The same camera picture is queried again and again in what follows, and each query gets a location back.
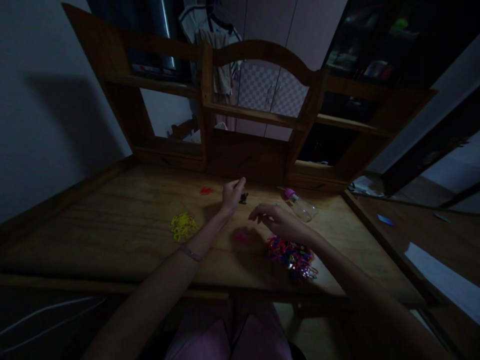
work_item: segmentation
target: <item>pink bottle cap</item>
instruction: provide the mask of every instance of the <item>pink bottle cap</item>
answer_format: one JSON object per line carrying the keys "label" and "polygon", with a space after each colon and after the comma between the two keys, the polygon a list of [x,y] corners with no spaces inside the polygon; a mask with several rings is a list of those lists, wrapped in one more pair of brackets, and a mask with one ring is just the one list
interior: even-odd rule
{"label": "pink bottle cap", "polygon": [[286,189],[285,189],[285,196],[286,196],[287,198],[290,199],[290,197],[292,197],[293,194],[295,194],[295,191],[292,190],[291,188],[286,188]]}

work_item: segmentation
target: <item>hand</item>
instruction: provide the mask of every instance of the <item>hand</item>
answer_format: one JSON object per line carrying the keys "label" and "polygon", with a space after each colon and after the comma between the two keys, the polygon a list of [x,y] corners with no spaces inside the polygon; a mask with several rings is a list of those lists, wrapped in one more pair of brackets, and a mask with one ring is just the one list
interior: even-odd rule
{"label": "hand", "polygon": [[242,177],[240,180],[234,180],[223,185],[222,192],[222,211],[232,216],[239,205],[240,197],[244,191],[247,179]]}
{"label": "hand", "polygon": [[258,224],[264,223],[272,233],[287,241],[307,246],[319,236],[318,232],[303,223],[298,217],[271,204],[261,203],[250,213],[248,219],[257,220]]}

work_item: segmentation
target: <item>pile of colorful rubber bands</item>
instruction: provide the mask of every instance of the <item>pile of colorful rubber bands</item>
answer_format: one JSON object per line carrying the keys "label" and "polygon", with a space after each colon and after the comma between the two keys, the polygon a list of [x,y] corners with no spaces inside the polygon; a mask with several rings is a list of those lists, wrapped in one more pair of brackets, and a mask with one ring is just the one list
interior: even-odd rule
{"label": "pile of colorful rubber bands", "polygon": [[180,242],[182,236],[189,239],[189,231],[196,232],[199,229],[194,217],[187,212],[174,216],[171,220],[171,225],[173,226],[171,232],[173,233],[173,239],[176,243]]}
{"label": "pile of colorful rubber bands", "polygon": [[316,279],[318,270],[312,267],[313,252],[306,246],[293,241],[285,241],[272,234],[268,238],[265,254],[274,262],[284,264],[293,281]]}

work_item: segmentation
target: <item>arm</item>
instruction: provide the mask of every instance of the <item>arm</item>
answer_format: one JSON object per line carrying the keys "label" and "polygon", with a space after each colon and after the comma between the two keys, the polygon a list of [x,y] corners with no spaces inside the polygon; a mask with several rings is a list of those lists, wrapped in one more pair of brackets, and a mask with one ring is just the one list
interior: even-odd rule
{"label": "arm", "polygon": [[350,297],[359,313],[367,315],[380,334],[392,334],[400,351],[421,359],[450,359],[448,353],[396,299],[364,273],[318,232],[278,206],[260,204],[249,216],[282,238],[310,247]]}
{"label": "arm", "polygon": [[[234,214],[246,180],[223,187],[221,210],[186,247],[202,258],[215,236]],[[187,290],[200,264],[183,251],[175,251],[118,308],[93,339],[83,359],[136,359],[158,324]]]}

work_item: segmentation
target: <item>fingers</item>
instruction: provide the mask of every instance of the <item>fingers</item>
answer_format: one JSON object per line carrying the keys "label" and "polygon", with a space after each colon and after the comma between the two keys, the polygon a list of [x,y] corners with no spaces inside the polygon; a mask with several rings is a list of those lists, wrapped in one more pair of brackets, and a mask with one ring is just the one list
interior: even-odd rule
{"label": "fingers", "polygon": [[268,217],[275,218],[277,214],[277,207],[271,204],[261,203],[248,216],[249,220],[255,220],[258,216],[266,214]]}
{"label": "fingers", "polygon": [[260,223],[260,221],[261,221],[262,223],[264,223],[264,224],[266,225],[267,228],[269,228],[270,230],[274,231],[274,230],[273,230],[273,227],[274,227],[274,225],[275,225],[275,222],[274,222],[272,219],[270,219],[269,217],[264,216],[264,215],[260,215],[260,216],[258,217],[258,219],[259,219],[259,222],[258,222],[258,223]]}
{"label": "fingers", "polygon": [[247,183],[247,179],[245,177],[242,177],[240,180],[237,180],[237,183],[235,184],[236,185],[235,189],[241,188],[243,190],[246,183]]}
{"label": "fingers", "polygon": [[233,181],[227,182],[227,183],[225,184],[225,186],[228,187],[228,188],[233,189],[233,188],[235,187],[235,185],[238,184],[239,181],[240,181],[240,180],[233,180]]}

